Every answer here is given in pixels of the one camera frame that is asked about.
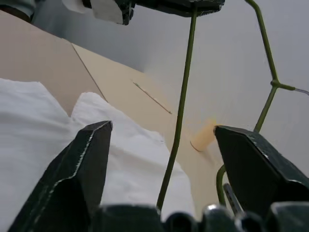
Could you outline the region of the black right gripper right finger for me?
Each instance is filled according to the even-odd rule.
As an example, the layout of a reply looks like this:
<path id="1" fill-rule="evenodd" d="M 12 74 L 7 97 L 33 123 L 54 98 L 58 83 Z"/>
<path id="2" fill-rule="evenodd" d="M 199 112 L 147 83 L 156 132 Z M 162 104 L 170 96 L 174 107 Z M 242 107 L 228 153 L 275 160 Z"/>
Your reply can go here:
<path id="1" fill-rule="evenodd" d="M 245 211 L 265 216 L 275 202 L 307 202 L 309 179 L 261 134 L 216 126 L 226 174 Z"/>

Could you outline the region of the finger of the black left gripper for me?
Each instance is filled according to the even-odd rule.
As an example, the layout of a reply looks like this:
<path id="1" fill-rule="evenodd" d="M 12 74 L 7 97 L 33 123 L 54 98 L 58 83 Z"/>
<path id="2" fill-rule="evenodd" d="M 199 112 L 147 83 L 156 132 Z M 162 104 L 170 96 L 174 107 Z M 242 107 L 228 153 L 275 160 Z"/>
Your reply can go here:
<path id="1" fill-rule="evenodd" d="M 135 0 L 134 3 L 181 17 L 191 17 L 196 12 L 199 17 L 220 11 L 225 0 Z"/>

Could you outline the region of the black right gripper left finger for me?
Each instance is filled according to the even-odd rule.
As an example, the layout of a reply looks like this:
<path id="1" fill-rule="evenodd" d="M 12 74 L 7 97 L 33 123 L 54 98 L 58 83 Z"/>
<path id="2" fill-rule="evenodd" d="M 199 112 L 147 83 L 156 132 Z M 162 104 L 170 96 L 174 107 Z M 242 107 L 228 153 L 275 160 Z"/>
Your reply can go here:
<path id="1" fill-rule="evenodd" d="M 48 165 L 10 232 L 86 232 L 101 201 L 111 121 L 85 126 Z"/>

